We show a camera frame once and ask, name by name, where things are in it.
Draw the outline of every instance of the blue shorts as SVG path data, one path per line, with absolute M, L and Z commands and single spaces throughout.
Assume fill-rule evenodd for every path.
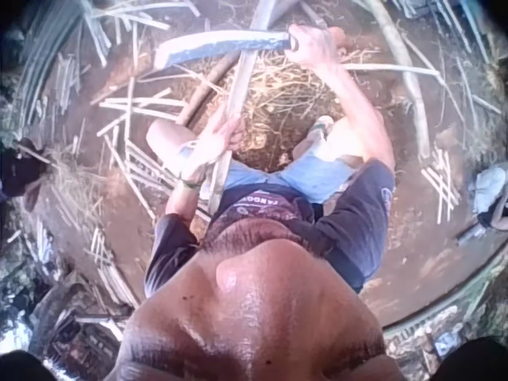
M 297 160 L 282 171 L 267 173 L 233 160 L 225 189 L 238 185 L 269 183 L 291 187 L 311 203 L 322 204 L 341 189 L 355 170 L 341 160 L 323 160 L 325 140 L 316 140 Z

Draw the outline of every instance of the wristband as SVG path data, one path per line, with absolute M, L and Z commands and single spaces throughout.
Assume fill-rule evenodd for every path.
M 192 183 L 190 181 L 182 179 L 182 173 L 180 172 L 180 175 L 178 176 L 178 181 L 181 182 L 181 184 L 183 184 L 185 187 L 198 191 L 205 180 L 202 180 L 198 183 Z

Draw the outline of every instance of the blade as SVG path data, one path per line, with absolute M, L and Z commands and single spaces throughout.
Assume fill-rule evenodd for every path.
M 291 49 L 288 32 L 215 30 L 177 37 L 157 49 L 154 68 L 164 69 L 184 61 L 220 56 L 236 50 Z

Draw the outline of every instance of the dirt ground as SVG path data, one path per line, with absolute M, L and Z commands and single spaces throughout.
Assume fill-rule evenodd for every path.
M 194 0 L 194 3 L 204 17 L 210 19 L 212 29 L 246 27 L 253 9 L 253 4 L 242 1 L 230 1 L 230 5 L 226 5 L 226 2 L 207 0 Z M 352 42 L 350 50 L 379 51 L 365 56 L 367 62 L 394 63 L 383 34 L 367 11 L 352 2 L 339 3 L 338 0 L 309 3 L 323 15 L 329 26 L 336 25 L 345 30 Z M 390 11 L 394 20 L 401 17 L 392 9 Z M 143 67 L 150 67 L 151 52 L 158 42 L 178 35 L 202 31 L 204 28 L 204 17 L 196 19 L 188 10 L 172 10 L 167 14 L 162 18 L 171 25 L 168 32 L 162 33 L 154 29 L 146 29 L 144 32 L 139 71 L 142 71 Z M 284 25 L 291 21 L 310 23 L 297 7 L 276 27 L 284 28 Z M 365 94 L 383 114 L 397 160 L 397 190 L 391 208 L 387 251 L 382 267 L 376 277 L 366 285 L 361 295 L 382 325 L 397 321 L 452 290 L 474 270 L 481 267 L 491 253 L 506 239 L 505 235 L 488 233 L 482 240 L 473 242 L 465 248 L 457 248 L 455 245 L 455 235 L 472 222 L 467 193 L 471 173 L 479 167 L 485 167 L 487 164 L 505 158 L 506 137 L 503 120 L 477 109 L 483 124 L 481 131 L 474 131 L 471 126 L 468 103 L 463 96 L 462 81 L 455 64 L 455 57 L 460 57 L 470 76 L 474 94 L 499 104 L 496 90 L 486 79 L 484 71 L 477 70 L 478 67 L 483 67 L 480 54 L 475 52 L 475 54 L 467 55 L 453 38 L 440 38 L 429 17 L 417 21 L 401 20 L 399 26 L 408 32 L 408 37 L 437 68 L 441 68 L 441 52 L 447 82 L 459 101 L 467 123 L 464 130 L 451 102 L 449 99 L 445 101 L 442 87 L 434 78 L 418 77 L 425 100 L 431 141 L 449 151 L 453 182 L 462 196 L 460 206 L 453 212 L 452 220 L 437 225 L 438 195 L 420 174 L 421 164 L 417 158 L 414 122 L 412 112 L 405 102 L 407 96 L 402 75 L 385 71 L 355 74 Z M 111 24 L 106 25 L 106 31 L 110 36 L 113 35 L 112 27 Z M 76 31 L 64 47 L 64 54 L 75 51 L 75 39 Z M 131 46 L 128 42 L 114 46 L 108 58 L 109 63 L 103 69 L 94 51 L 90 35 L 85 33 L 82 65 L 91 64 L 92 68 L 83 76 L 81 92 L 77 95 L 73 94 L 69 111 L 58 117 L 56 141 L 49 139 L 50 122 L 48 120 L 35 125 L 29 135 L 34 137 L 35 141 L 49 147 L 55 147 L 58 144 L 64 146 L 70 144 L 70 137 L 79 135 L 82 120 L 86 118 L 87 127 L 78 162 L 80 165 L 90 167 L 92 171 L 97 171 L 102 139 L 96 137 L 96 132 L 119 116 L 120 112 L 99 109 L 97 106 L 91 106 L 90 101 L 113 85 L 125 85 L 128 77 L 133 73 Z M 415 66 L 422 66 L 415 56 L 413 60 Z M 195 71 L 207 73 L 213 62 L 215 61 L 204 60 L 189 67 Z M 55 74 L 54 67 L 44 91 L 50 98 L 50 105 L 54 99 L 52 81 L 55 79 Z M 222 85 L 227 87 L 228 83 L 226 79 Z M 136 85 L 135 95 L 137 97 L 151 96 L 171 86 L 172 98 L 188 100 L 197 85 L 196 79 L 169 79 Z M 123 87 L 115 96 L 125 97 L 126 92 L 126 87 Z M 206 115 L 216 103 L 216 100 L 210 102 L 201 118 L 191 127 L 199 130 L 206 120 Z M 315 118 L 322 114 L 330 114 L 333 117 L 342 115 L 340 105 L 337 105 L 335 97 L 327 90 L 316 99 L 314 107 L 304 118 L 294 114 L 269 115 L 269 122 L 266 123 L 269 128 L 262 131 L 255 127 L 253 119 L 249 124 L 247 140 L 237 159 L 265 171 L 280 169 L 291 160 L 292 148 L 306 135 L 307 129 Z M 144 140 L 151 122 L 150 117 L 135 116 L 132 139 L 135 144 L 154 157 Z M 64 142 L 64 130 L 67 142 Z M 109 163 L 109 153 L 105 158 L 105 163 Z M 114 252 L 118 266 L 137 296 L 143 299 L 143 276 L 150 258 L 153 226 L 119 170 L 113 167 L 102 175 L 106 177 L 102 204 L 102 226 L 106 233 L 106 245 Z M 150 190 L 143 190 L 143 193 L 157 215 L 161 215 L 166 196 Z M 89 242 L 74 228 L 64 224 L 53 207 L 55 199 L 47 186 L 43 187 L 40 200 L 36 214 L 54 233 L 56 246 L 90 280 L 99 282 L 93 260 L 83 251 L 83 248 L 89 247 Z M 28 218 L 31 218 L 31 222 L 34 223 L 33 216 Z

